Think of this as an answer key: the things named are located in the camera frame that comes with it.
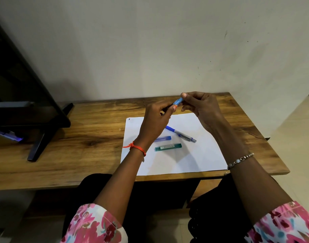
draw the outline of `sleeve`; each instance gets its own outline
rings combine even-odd
[[[127,243],[122,225],[106,209],[96,204],[79,207],[60,243]]]
[[[296,201],[261,218],[244,237],[247,242],[309,242],[309,213]]]

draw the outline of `red string bracelet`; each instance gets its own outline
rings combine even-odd
[[[143,152],[144,157],[145,157],[145,155],[147,155],[142,147],[134,145],[134,141],[132,143],[130,143],[128,146],[126,146],[126,147],[130,147],[130,150],[131,150],[132,147],[135,147],[135,148],[139,149],[141,152]]]

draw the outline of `green lead case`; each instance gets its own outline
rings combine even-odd
[[[171,144],[171,145],[165,145],[165,146],[161,146],[161,147],[156,147],[155,151],[165,151],[165,150],[169,150],[169,149],[175,149],[175,148],[181,148],[181,143],[178,144]]]

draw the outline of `left hand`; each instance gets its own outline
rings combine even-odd
[[[142,147],[145,152],[148,151],[151,144],[167,126],[171,115],[176,111],[177,105],[172,105],[165,114],[161,115],[160,111],[171,105],[171,103],[169,101],[159,101],[146,107],[140,133],[135,139],[134,145]]]

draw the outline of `monitor stand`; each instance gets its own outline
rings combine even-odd
[[[68,115],[73,104],[70,103],[66,105],[62,111],[65,115]],[[35,140],[33,147],[31,148],[30,154],[28,155],[27,160],[31,162],[37,161],[43,150],[46,148],[48,143],[51,141],[55,133],[57,132],[58,127],[48,127],[45,129],[40,129],[37,139]]]

